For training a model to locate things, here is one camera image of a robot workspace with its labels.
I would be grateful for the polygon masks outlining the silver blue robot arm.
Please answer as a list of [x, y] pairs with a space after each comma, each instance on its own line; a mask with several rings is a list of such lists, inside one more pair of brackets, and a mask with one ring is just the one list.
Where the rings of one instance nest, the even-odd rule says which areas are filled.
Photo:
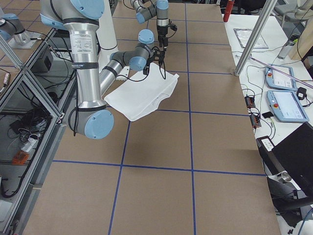
[[102, 95], [112, 85], [125, 66], [148, 75], [150, 63], [163, 64], [167, 32], [168, 1], [157, 0], [148, 10], [157, 17], [159, 46], [154, 45], [154, 34], [149, 29], [140, 31], [138, 44], [132, 51], [118, 51], [101, 70], [98, 63], [96, 32], [99, 19], [105, 12], [102, 0], [42, 0], [42, 23], [56, 29], [67, 30], [73, 56], [72, 68], [77, 79], [76, 105], [67, 116], [67, 124], [75, 133], [90, 139], [102, 139], [113, 128], [114, 117], [106, 109]]
[[156, 17], [159, 47], [162, 47], [163, 50], [166, 51], [168, 47], [168, 39], [170, 38], [167, 37], [168, 28], [171, 28], [174, 31], [174, 34], [178, 29], [177, 26], [169, 19], [169, 3], [167, 0], [151, 0], [151, 5], [149, 7], [145, 7], [144, 3], [146, 2], [148, 2], [148, 0], [131, 0], [130, 4], [136, 11], [136, 19], [140, 24]]

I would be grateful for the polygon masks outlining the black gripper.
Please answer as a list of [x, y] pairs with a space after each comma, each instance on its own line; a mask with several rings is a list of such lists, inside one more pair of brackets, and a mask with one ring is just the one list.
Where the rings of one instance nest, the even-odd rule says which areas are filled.
[[[170, 19], [157, 19], [156, 28], [159, 46], [163, 48], [164, 52], [166, 52], [168, 47], [168, 39], [175, 35], [178, 27], [174, 23], [172, 23]], [[170, 28], [174, 32], [173, 35], [170, 37], [167, 37], [168, 28]]]
[[166, 70], [162, 68], [164, 65], [164, 51], [158, 47], [152, 48], [152, 55], [148, 58], [147, 63], [143, 69], [143, 74], [148, 75], [150, 70], [150, 64], [154, 61], [158, 62], [159, 72], [161, 77], [166, 80]]

